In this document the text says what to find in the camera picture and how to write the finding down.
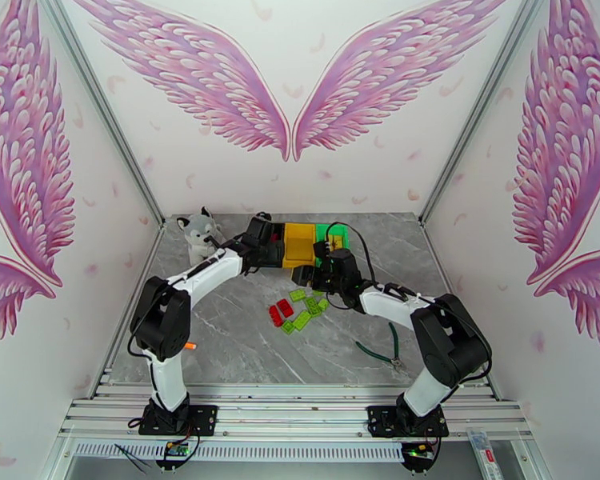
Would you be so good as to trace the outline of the black plastic storage bin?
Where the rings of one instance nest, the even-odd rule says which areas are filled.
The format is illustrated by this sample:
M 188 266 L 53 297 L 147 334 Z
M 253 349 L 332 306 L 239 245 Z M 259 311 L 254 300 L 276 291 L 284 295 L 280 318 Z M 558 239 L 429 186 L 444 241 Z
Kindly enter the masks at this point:
M 255 240 L 253 267 L 282 268 L 284 223 L 254 218 L 248 234 Z

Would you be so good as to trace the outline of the yellow plastic storage bin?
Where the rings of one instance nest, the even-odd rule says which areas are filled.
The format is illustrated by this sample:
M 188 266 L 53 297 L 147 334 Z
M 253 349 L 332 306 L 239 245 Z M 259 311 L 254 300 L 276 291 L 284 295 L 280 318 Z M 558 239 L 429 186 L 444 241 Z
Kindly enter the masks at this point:
M 287 222 L 284 225 L 282 267 L 293 269 L 315 264 L 316 229 L 313 223 Z

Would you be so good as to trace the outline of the green plastic storage bin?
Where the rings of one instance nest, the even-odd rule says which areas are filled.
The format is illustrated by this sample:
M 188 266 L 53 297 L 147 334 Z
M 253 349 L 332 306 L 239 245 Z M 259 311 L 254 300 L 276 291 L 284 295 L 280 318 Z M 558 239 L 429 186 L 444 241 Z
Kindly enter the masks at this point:
M 345 243 L 345 247 L 344 248 L 340 248 L 340 249 L 349 249 L 350 248 L 350 238 L 349 238 L 349 231 L 348 228 L 344 225 L 344 224 L 338 224 L 338 223 L 332 223 L 332 224 L 316 224 L 315 225 L 315 241 L 320 241 L 320 240 L 329 240 L 329 236 L 331 235 L 342 235 L 344 237 L 344 243 Z M 335 251 L 335 250 L 340 250 L 340 249 L 334 249 L 331 247 L 331 252 L 330 254 Z M 315 266 L 316 267 L 320 267 L 323 264 L 324 260 L 322 262 L 315 261 Z

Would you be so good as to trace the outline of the grey white husky plush toy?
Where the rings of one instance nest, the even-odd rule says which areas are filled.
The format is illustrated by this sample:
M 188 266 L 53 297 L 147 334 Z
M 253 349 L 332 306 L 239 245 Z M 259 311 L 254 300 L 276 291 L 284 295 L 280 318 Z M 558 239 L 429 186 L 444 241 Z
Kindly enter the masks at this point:
M 220 226 L 205 206 L 196 214 L 177 217 L 176 223 L 186 240 L 191 267 L 214 254 L 217 245 L 224 239 Z

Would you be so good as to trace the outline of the clear labelled plastic packet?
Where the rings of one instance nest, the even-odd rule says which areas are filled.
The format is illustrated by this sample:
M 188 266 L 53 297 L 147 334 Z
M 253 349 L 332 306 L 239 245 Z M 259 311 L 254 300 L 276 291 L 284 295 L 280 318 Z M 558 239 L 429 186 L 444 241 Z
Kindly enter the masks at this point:
M 484 430 L 468 429 L 467 437 L 476 458 L 483 480 L 504 480 L 502 470 L 495 459 L 494 450 Z

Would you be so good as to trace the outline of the aluminium side rail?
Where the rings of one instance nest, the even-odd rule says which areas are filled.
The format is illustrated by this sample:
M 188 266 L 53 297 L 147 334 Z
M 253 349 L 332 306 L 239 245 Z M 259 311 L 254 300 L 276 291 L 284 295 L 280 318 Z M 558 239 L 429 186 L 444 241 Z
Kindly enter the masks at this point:
M 427 228 L 425 226 L 424 223 L 422 223 L 419 219 L 417 220 L 417 224 L 418 227 L 422 233 L 422 236 L 425 239 L 425 242 L 428 246 L 429 252 L 432 256 L 432 259 L 435 262 L 435 265 L 438 269 L 438 272 L 441 276 L 441 279 L 444 282 L 445 288 L 449 293 L 452 294 L 456 294 L 459 295 L 460 292 L 460 287 L 458 286 L 458 284 L 454 284 L 452 282 L 452 279 L 450 278 L 450 275 L 448 274 L 448 272 L 446 271 L 445 266 L 443 265 L 442 260 L 440 259 L 438 252 L 436 251 L 436 249 L 434 248 L 434 244 L 433 241 L 431 240 L 428 232 L 427 232 Z M 493 396 L 493 398 L 496 401 L 501 401 L 502 398 L 498 395 L 498 390 L 497 387 L 492 383 L 489 374 L 486 374 L 483 378 L 476 378 L 476 379 L 471 379 L 471 380 L 467 380 L 466 382 L 464 382 L 461 386 L 458 387 L 458 391 L 460 391 L 461 388 L 463 387 L 469 387 L 469 386 L 486 386 L 489 389 L 489 392 L 491 393 L 491 395 Z
M 152 236 L 149 249 L 140 253 L 139 268 L 131 281 L 131 292 L 124 301 L 122 313 L 114 321 L 115 327 L 108 339 L 97 373 L 90 380 L 86 392 L 79 395 L 80 398 L 94 398 L 101 384 L 117 386 L 126 383 L 142 384 L 148 381 L 147 365 L 143 363 L 143 359 L 130 356 L 126 347 L 130 338 L 129 326 L 134 310 L 144 283 L 150 276 L 151 267 L 165 232 L 164 226 L 159 226 Z

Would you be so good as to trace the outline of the green handled pliers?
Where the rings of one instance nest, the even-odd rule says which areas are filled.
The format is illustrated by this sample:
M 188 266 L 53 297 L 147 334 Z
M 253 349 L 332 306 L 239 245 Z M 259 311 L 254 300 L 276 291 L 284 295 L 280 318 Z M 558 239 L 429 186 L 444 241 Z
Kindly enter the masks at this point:
M 400 343 L 398 338 L 398 332 L 392 322 L 389 322 L 389 328 L 393 340 L 393 355 L 390 357 L 372 351 L 371 349 L 360 343 L 360 341 L 355 341 L 354 344 L 364 354 L 381 362 L 390 364 L 395 370 L 401 370 L 404 368 L 404 365 L 402 360 L 400 359 Z

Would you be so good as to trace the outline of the aluminium rail base frame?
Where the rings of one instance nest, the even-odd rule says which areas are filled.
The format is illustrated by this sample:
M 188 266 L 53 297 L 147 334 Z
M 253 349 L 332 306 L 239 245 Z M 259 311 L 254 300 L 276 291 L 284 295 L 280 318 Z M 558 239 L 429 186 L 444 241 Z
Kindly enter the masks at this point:
M 92 399 L 73 401 L 59 437 L 66 452 L 75 440 L 205 439 L 246 442 L 424 442 L 432 447 L 468 441 L 468 429 L 484 430 L 492 442 L 520 443 L 533 435 L 521 406 L 496 401 L 486 386 L 463 387 L 442 405 L 449 436 L 375 438 L 367 428 L 368 406 L 394 406 L 392 386 L 193 386 L 192 417 L 175 434 L 161 435 L 145 407 L 148 387 L 101 385 Z

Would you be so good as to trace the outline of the aluminium frame post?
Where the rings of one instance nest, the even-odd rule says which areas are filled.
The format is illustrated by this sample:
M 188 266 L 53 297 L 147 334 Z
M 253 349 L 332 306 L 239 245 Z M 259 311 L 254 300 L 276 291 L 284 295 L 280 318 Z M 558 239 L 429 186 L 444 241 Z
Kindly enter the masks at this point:
M 509 69 L 509 65 L 515 56 L 523 37 L 526 35 L 530 24 L 537 16 L 544 1 L 545 0 L 521 1 L 506 36 L 494 58 L 494 62 L 487 73 L 485 81 L 474 100 L 474 104 L 468 113 L 454 145 L 452 146 L 450 155 L 442 167 L 440 175 L 435 181 L 432 192 L 426 200 L 422 212 L 418 216 L 418 223 L 421 228 L 426 228 L 426 224 L 433 215 L 446 188 L 451 183 L 466 148 L 470 144 L 476 129 L 480 127 L 490 104 L 494 102 L 500 82 Z
M 95 110 L 106 128 L 106 132 L 134 180 L 134 184 L 148 206 L 153 219 L 160 228 L 164 227 L 166 221 L 165 215 L 134 156 L 134 152 L 119 124 L 106 92 L 98 80 L 90 60 L 78 39 L 78 35 L 64 5 L 61 0 L 38 1 L 42 4 L 42 8 L 50 18 L 53 28 L 66 48 L 83 87 L 94 104 Z

